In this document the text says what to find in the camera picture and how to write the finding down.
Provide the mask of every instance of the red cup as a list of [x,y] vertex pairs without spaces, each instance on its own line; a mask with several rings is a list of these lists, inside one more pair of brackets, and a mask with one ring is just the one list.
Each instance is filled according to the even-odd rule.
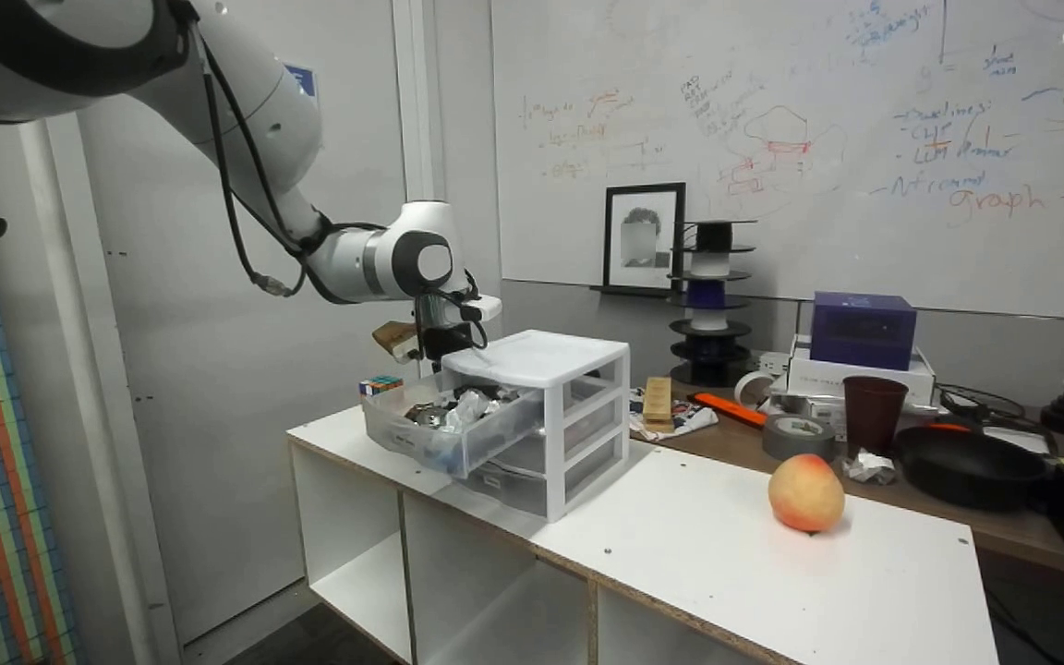
[[897,433],[905,404],[905,385],[881,377],[844,377],[841,407],[844,407],[844,457],[858,457],[859,448],[870,455],[886,455]]

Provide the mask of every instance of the framed portrait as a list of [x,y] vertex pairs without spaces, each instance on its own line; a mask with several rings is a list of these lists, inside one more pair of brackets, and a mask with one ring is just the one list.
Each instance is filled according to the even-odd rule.
[[682,182],[604,189],[600,293],[676,293]]

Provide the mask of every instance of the peach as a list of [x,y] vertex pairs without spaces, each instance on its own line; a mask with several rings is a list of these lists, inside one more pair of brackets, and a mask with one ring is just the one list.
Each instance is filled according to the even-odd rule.
[[841,516],[841,484],[820,455],[794,455],[773,473],[769,506],[794,531],[829,531]]

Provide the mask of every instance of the white table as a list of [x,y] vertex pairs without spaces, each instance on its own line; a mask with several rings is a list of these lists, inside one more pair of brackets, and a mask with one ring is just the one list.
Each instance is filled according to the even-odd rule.
[[786,531],[769,476],[630,448],[541,519],[365,439],[290,428],[312,591],[402,660],[997,660],[966,526],[869,497]]

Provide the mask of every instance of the cord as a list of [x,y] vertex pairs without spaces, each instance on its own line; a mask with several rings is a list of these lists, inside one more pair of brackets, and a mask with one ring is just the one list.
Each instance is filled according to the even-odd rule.
[[221,141],[212,85],[221,85],[224,102],[228,102],[228,109],[233,109],[233,119],[237,119],[237,124],[238,124],[238,138],[242,138],[242,144],[246,144],[246,152],[252,152],[252,162],[253,162],[261,194],[265,194],[268,214],[274,214],[274,225],[277,225],[277,228],[268,228],[268,235],[277,235],[277,242],[285,242],[286,252],[295,252],[295,249],[290,249],[286,235],[281,235],[281,228],[285,228],[285,225],[281,225],[281,212],[277,212],[277,201],[274,201],[274,189],[268,189],[261,155],[259,155],[259,146],[253,146],[253,141],[252,141],[252,129],[246,129],[242,116],[238,116],[238,102],[237,102],[233,88],[228,88],[228,77],[221,72],[221,65],[212,61],[212,55],[210,55],[210,48],[203,43],[199,32],[196,32],[196,39],[199,39],[199,55],[203,55],[205,120],[210,120],[210,141],[212,141],[212,162],[216,162],[221,189],[224,189],[224,214],[228,214],[228,231],[233,231],[237,260],[238,260],[246,282],[252,282],[253,288],[261,288],[265,295],[281,295],[281,300],[300,295],[302,284],[305,284],[305,268],[302,268],[302,267],[300,267],[300,282],[295,282],[295,284],[281,284],[277,278],[259,273],[259,268],[252,267],[246,252],[242,252],[242,235],[238,235],[237,205],[233,205],[233,175],[228,175],[228,155],[224,155],[224,141]]

